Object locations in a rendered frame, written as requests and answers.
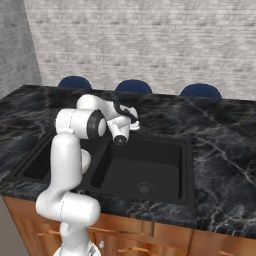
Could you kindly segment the wooden cupboard door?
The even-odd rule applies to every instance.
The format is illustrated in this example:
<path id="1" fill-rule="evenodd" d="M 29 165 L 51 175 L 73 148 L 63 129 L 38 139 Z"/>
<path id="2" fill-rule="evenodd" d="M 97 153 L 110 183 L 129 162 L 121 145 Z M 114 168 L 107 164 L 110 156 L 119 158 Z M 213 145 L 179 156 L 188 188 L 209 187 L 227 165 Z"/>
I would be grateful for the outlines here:
<path id="1" fill-rule="evenodd" d="M 92 241 L 98 246 L 102 256 L 155 256 L 155 254 L 148 248 L 148 245 L 143 242 L 106 235 L 98 232 L 92 232 L 91 238 Z M 137 251 L 119 253 L 117 251 L 117 249 L 128 248 L 132 246 L 146 248 L 148 249 L 148 253 Z"/>
<path id="2" fill-rule="evenodd" d="M 194 230 L 154 223 L 154 241 L 166 247 L 164 256 L 188 256 Z"/>

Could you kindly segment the blue round-backed chair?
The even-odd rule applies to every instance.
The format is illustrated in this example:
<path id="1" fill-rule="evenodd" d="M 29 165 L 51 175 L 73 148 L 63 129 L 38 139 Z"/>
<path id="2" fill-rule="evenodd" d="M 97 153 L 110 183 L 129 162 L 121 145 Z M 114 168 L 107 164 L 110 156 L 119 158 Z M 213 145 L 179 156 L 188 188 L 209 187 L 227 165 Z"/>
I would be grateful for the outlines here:
<path id="1" fill-rule="evenodd" d="M 124 80 L 119 83 L 116 87 L 118 92 L 135 92 L 135 93 L 151 93 L 152 90 L 150 86 L 142 81 L 137 79 Z"/>
<path id="2" fill-rule="evenodd" d="M 208 98 L 221 98 L 220 92 L 216 87 L 208 84 L 190 84 L 186 86 L 182 92 L 181 96 L 184 97 L 208 97 Z"/>
<path id="3" fill-rule="evenodd" d="M 63 88 L 92 89 L 90 82 L 80 76 L 67 76 L 59 82 L 58 86 Z"/>

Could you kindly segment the black double basin sink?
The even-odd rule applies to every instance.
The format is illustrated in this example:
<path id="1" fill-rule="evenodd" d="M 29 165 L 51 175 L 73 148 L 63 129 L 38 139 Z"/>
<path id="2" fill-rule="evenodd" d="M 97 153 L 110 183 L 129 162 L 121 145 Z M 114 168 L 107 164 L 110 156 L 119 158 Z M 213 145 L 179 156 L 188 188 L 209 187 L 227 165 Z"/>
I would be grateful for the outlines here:
<path id="1" fill-rule="evenodd" d="M 46 133 L 6 179 L 50 183 L 50 151 L 55 135 Z M 82 139 L 80 146 L 90 153 L 92 166 L 83 174 L 77 190 L 195 206 L 189 139 L 132 132 L 124 145 L 105 135 L 96 140 Z"/>

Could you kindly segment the wooden fixed panel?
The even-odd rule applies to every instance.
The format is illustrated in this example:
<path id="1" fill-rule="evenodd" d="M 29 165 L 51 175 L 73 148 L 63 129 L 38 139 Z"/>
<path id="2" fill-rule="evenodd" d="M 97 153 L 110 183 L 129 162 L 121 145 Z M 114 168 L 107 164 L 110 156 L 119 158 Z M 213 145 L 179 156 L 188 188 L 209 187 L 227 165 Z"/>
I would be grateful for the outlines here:
<path id="1" fill-rule="evenodd" d="M 128 217 L 101 213 L 91 229 L 116 234 L 154 236 L 154 223 Z"/>

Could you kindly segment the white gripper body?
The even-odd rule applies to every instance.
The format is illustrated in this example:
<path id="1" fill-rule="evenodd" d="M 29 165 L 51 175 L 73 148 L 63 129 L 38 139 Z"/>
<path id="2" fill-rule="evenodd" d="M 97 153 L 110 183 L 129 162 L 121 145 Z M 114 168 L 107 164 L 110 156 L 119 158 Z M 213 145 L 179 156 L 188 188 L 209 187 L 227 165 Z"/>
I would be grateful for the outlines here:
<path id="1" fill-rule="evenodd" d="M 140 122 L 137 118 L 130 118 L 129 129 L 132 131 L 137 131 L 140 129 Z"/>

